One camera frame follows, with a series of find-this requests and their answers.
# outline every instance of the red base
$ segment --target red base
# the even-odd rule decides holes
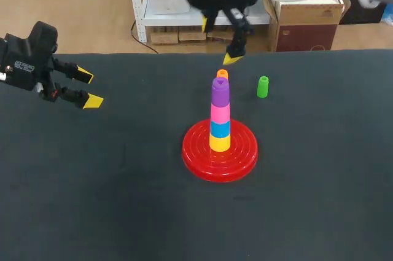
[[[257,140],[242,123],[231,120],[231,148],[215,152],[209,146],[210,120],[195,124],[184,137],[182,156],[197,177],[212,182],[232,182],[251,172],[258,160]]]

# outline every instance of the cable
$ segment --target cable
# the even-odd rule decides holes
[[[158,52],[157,50],[155,50],[154,48],[152,48],[152,47],[146,45],[145,43],[142,43],[142,42],[139,41],[137,38],[135,38],[135,36],[134,36],[134,34],[133,34],[133,30],[134,30],[135,24],[136,24],[136,20],[134,21],[133,26],[131,27],[131,36],[132,36],[132,38],[134,38],[134,40],[135,40],[136,42],[138,42],[139,44],[142,44],[144,47],[147,47],[148,49],[153,50],[156,54],[159,54],[159,52]]]

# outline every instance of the purple ring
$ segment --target purple ring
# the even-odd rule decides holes
[[[229,81],[227,78],[218,77],[213,80],[211,88],[211,103],[216,107],[225,107],[229,104]]]

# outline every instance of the green block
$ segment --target green block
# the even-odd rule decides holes
[[[269,78],[266,76],[262,76],[259,79],[257,96],[259,98],[265,98],[268,96],[268,91],[269,91]]]

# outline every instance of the yellow ring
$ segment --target yellow ring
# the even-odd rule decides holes
[[[209,144],[215,152],[226,152],[231,147],[231,134],[225,138],[216,138],[210,134]]]

